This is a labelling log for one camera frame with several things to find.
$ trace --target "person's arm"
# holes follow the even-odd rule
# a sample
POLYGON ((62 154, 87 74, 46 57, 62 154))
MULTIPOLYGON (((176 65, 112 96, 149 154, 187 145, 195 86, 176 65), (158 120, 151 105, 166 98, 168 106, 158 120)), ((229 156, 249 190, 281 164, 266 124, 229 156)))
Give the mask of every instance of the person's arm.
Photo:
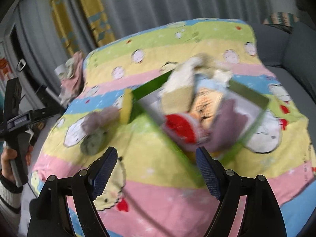
MULTIPOLYGON (((32 147, 26 155, 26 163, 29 166, 31 162, 32 147)), ((10 148, 4 148, 1 155, 1 173, 0 173, 0 213, 4 216, 10 227, 16 233, 21 217, 21 195, 23 187, 15 185, 15 178, 10 165, 10 160, 16 158, 17 153, 10 148)))

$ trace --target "bolt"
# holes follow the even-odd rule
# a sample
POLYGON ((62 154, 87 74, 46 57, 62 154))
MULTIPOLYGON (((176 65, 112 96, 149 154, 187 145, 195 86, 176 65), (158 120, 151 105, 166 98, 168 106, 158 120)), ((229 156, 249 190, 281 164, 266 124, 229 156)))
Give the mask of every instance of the bolt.
POLYGON ((85 176, 87 173, 88 173, 88 171, 85 169, 79 171, 80 176, 85 176))
POLYGON ((233 170, 231 170, 231 169, 228 169, 228 170, 226 170, 226 174, 229 175, 229 176, 232 176, 232 175, 235 174, 235 172, 233 170))
POLYGON ((50 175, 48 178, 47 178, 47 180, 49 181, 49 182, 52 182, 52 181, 54 181, 56 179, 56 176, 54 176, 54 175, 50 175))
POLYGON ((263 175, 258 175, 258 179, 262 182, 265 181, 265 177, 263 175))

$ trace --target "yellow curtain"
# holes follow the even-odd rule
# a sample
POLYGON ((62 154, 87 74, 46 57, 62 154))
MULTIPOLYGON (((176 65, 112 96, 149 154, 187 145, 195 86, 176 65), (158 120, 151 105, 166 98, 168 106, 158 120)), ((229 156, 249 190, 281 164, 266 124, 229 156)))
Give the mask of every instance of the yellow curtain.
POLYGON ((78 41, 74 35, 70 19, 63 0, 50 0, 51 14, 58 36, 67 51, 72 56, 79 51, 78 41))
POLYGON ((115 41, 101 0, 80 0, 80 2, 98 46, 115 41))

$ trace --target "cable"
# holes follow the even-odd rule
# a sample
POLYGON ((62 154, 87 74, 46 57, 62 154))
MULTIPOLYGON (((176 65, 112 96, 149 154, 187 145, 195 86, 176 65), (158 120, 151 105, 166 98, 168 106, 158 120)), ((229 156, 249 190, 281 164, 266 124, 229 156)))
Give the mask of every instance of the cable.
POLYGON ((30 186, 30 183, 27 182, 27 184, 28 184, 28 186, 30 187, 30 189, 31 189, 32 193, 34 194, 35 198, 37 199, 37 196, 36 196, 35 192, 33 191, 33 188, 30 186))

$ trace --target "sleeve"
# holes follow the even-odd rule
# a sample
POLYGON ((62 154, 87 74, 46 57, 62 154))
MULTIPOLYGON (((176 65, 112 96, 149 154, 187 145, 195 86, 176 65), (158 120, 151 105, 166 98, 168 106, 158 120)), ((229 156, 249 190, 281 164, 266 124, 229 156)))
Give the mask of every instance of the sleeve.
POLYGON ((23 187, 17 187, 0 173, 0 212, 17 233, 21 217, 21 195, 23 187))

